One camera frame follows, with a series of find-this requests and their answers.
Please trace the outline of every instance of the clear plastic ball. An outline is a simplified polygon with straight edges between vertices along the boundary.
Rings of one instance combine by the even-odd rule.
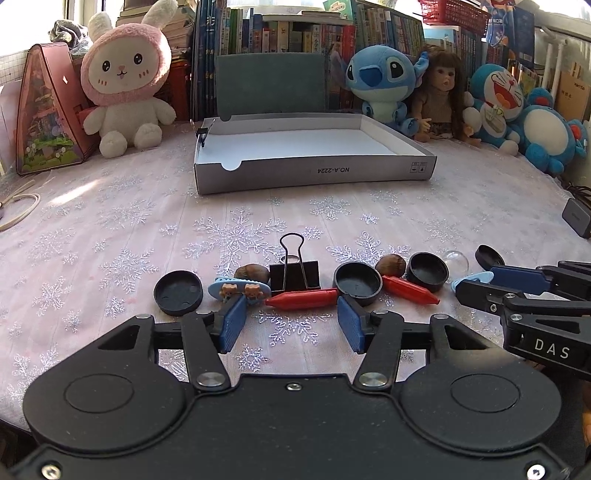
[[[449,252],[445,252],[441,256],[441,259],[447,265],[447,269],[449,270],[447,283],[451,283],[458,278],[463,278],[468,275],[470,264],[462,252],[459,252],[458,250],[450,250]]]

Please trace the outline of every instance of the doraemon plush toy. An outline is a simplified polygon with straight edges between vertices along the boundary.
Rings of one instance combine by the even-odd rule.
[[[544,88],[534,88],[527,104],[511,125],[521,137],[519,150],[537,169],[560,175],[575,154],[586,155],[587,131],[578,120],[564,120]]]
[[[499,65],[483,65],[474,72],[464,102],[464,122],[472,127],[474,137],[517,155],[521,139],[507,124],[521,113],[524,98],[513,75]]]

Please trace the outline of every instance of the black binder clip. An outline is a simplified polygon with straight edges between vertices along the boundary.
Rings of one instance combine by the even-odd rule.
[[[297,249],[297,255],[290,255],[283,239],[294,235],[300,238],[301,242]],[[269,265],[269,285],[271,295],[279,295],[286,291],[306,291],[320,289],[320,273],[316,260],[304,262],[301,258],[301,247],[304,245],[304,237],[299,233],[286,233],[279,239],[279,243],[285,251],[281,263]]]

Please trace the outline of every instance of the pink tablecloth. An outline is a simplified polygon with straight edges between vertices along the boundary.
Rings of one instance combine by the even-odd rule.
[[[240,265],[275,263],[286,232],[304,235],[304,260],[318,260],[324,287],[340,262],[375,264],[385,252],[457,249],[471,271],[480,271],[473,253],[482,243],[529,267],[591,255],[561,219],[567,194],[524,158],[439,141],[428,146],[438,156],[430,181],[199,197],[194,147],[189,126],[176,125],[157,149],[39,176],[39,207],[0,233],[0,419],[26,427],[21,402],[31,381],[131,316],[172,321],[152,296],[166,272],[191,270],[208,285]],[[13,187],[0,184],[0,197]],[[438,306],[417,307],[382,295],[373,308],[386,305],[411,322],[445,312],[501,340],[497,317],[458,305],[449,286],[441,297]],[[206,294],[202,308],[218,305]],[[334,309],[253,309],[222,357],[234,381],[241,372],[353,374],[362,360]],[[186,380],[182,352],[161,352],[160,363]],[[399,377],[422,364],[421,352],[405,351]]]

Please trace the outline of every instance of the window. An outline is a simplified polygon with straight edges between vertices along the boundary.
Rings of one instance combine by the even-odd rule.
[[[48,32],[65,16],[66,0],[0,0],[0,57],[48,43]]]

